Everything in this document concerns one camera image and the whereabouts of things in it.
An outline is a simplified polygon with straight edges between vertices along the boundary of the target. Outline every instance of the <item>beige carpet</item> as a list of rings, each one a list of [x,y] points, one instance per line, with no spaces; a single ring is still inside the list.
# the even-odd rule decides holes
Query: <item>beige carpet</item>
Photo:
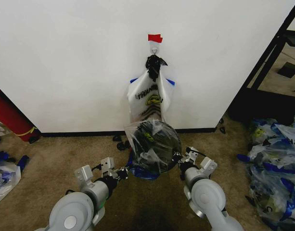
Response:
[[[247,153],[249,134],[238,122],[225,118],[226,132],[180,134],[183,151],[193,146],[218,163],[212,180],[223,188],[226,209],[245,231],[267,231],[256,210],[245,199],[249,180],[245,166],[236,155]],[[19,184],[0,202],[0,231],[33,231],[48,224],[54,204],[67,189],[78,190],[74,170],[102,158],[114,157],[116,167],[123,166],[128,151],[116,149],[112,137],[41,138],[33,144],[10,134],[2,138],[0,151],[31,160]],[[209,231],[206,219],[199,219],[183,194],[184,182],[174,167],[157,180],[148,181],[130,175],[119,183],[105,204],[106,213],[96,230],[120,231]]]

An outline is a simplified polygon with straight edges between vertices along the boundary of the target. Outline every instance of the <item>pile of plastic bags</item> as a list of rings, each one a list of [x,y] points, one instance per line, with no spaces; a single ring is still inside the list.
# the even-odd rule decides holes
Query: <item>pile of plastic bags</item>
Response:
[[[255,119],[251,131],[253,147],[238,158],[248,163],[252,200],[272,230],[295,231],[295,120]]]

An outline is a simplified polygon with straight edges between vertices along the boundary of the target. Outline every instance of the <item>black helmet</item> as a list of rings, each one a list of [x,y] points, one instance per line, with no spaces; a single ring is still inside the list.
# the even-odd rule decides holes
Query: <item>black helmet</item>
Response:
[[[176,162],[175,152],[181,153],[181,142],[177,132],[168,124],[159,121],[143,121],[131,135],[133,164],[154,174],[169,171]]]

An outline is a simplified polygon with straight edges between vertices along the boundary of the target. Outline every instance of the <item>white plastic bag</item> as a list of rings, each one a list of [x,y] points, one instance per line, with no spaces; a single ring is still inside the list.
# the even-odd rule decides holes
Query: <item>white plastic bag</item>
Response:
[[[132,80],[128,90],[131,121],[165,121],[174,86],[175,82],[165,79],[161,71],[156,82],[149,77],[148,70],[141,77]]]
[[[20,179],[19,166],[0,160],[0,201],[18,184]]]

